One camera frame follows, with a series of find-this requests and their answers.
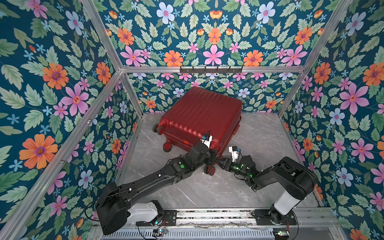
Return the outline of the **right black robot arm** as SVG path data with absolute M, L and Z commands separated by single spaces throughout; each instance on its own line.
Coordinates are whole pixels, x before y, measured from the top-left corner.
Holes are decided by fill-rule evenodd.
M 224 171 L 242 176 L 254 192 L 278 183 L 284 188 L 281 197 L 271 206 L 265 218 L 281 222 L 292 209 L 310 194 L 318 182 L 317 176 L 289 157 L 282 158 L 273 166 L 258 171 L 251 156 L 242 156 L 238 162 L 220 158 L 217 164 Z

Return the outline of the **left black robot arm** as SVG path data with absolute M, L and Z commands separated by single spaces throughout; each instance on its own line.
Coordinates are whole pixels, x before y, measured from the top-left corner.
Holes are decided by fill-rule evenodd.
M 203 165 L 212 164 L 218 152 L 198 143 L 182 156 L 168 160 L 163 168 L 137 181 L 117 186 L 106 185 L 95 209 L 104 235 L 121 229 L 128 220 L 129 209 L 140 199 L 184 179 Z

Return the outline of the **red hard-shell suitcase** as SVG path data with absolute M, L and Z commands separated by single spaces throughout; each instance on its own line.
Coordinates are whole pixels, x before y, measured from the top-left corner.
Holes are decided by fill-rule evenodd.
M 153 132 L 166 137 L 165 152 L 175 146 L 187 153 L 202 143 L 203 134 L 209 133 L 213 136 L 211 150 L 218 151 L 218 160 L 240 126 L 242 108 L 238 99 L 194 87 L 161 117 Z M 215 172 L 215 164 L 206 165 L 210 175 Z

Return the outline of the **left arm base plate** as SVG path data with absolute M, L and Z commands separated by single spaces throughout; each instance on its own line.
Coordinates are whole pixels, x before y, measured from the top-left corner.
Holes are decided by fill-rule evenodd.
M 136 226 L 138 227 L 160 227 L 163 226 L 175 226 L 177 221 L 178 211 L 176 210 L 165 210 L 159 214 L 157 214 L 152 220 L 149 222 L 140 221 L 136 222 Z

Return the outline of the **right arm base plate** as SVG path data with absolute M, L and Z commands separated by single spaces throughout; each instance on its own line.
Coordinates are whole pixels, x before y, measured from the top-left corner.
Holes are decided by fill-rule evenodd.
M 294 212 L 290 211 L 287 215 L 281 215 L 276 210 L 254 210 L 251 215 L 255 218 L 259 226 L 282 226 L 290 225 L 296 226 L 298 221 L 294 215 Z

